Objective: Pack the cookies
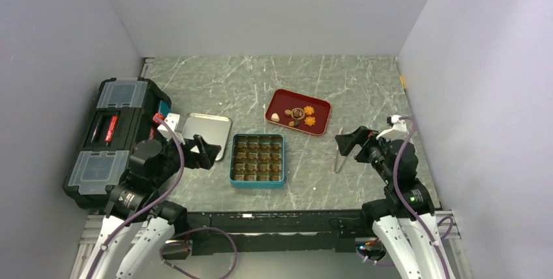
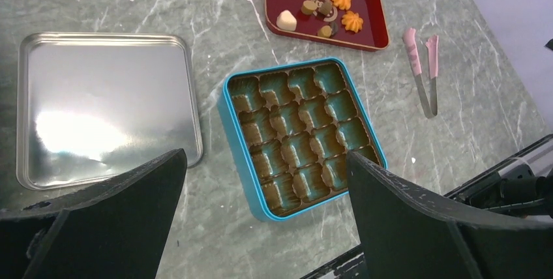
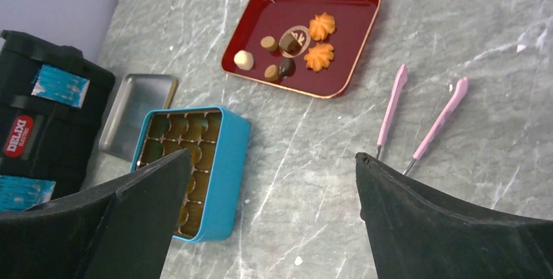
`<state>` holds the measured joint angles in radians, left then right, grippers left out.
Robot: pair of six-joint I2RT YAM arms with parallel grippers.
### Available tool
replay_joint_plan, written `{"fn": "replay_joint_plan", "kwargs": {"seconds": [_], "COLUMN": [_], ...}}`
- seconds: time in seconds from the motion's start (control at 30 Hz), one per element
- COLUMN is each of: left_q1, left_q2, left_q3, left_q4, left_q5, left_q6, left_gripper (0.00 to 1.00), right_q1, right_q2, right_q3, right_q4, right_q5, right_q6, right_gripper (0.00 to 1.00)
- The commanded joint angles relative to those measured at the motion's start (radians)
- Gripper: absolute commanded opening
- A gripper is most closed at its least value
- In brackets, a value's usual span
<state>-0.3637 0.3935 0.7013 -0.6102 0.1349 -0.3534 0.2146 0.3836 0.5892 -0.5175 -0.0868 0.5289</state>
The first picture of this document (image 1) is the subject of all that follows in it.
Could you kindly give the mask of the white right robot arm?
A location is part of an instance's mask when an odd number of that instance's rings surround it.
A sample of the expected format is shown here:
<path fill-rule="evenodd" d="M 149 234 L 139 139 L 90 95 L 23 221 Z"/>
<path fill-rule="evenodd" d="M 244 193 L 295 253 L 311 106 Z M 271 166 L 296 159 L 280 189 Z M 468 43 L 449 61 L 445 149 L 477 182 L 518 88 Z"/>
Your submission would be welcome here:
<path fill-rule="evenodd" d="M 361 146 L 355 160 L 371 165 L 385 183 L 384 197 L 362 206 L 362 233 L 380 240 L 401 278 L 454 278 L 435 207 L 417 177 L 419 160 L 411 139 L 378 139 L 364 126 L 355 133 Z"/>

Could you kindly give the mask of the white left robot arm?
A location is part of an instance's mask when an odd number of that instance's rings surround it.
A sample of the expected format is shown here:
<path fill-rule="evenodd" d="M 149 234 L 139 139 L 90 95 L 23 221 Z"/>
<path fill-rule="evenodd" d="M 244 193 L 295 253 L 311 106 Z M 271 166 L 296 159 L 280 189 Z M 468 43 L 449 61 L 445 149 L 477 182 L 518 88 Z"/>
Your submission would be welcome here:
<path fill-rule="evenodd" d="M 81 278 L 137 278 L 145 264 L 166 257 L 166 247 L 183 244 L 195 254 L 336 248 L 347 251 L 356 238 L 371 236 L 358 210 L 190 212 L 168 201 L 160 186 L 185 168 L 209 169 L 220 146 L 201 136 L 167 141 L 147 139 L 133 150 L 123 182 L 111 192 L 100 231 Z"/>

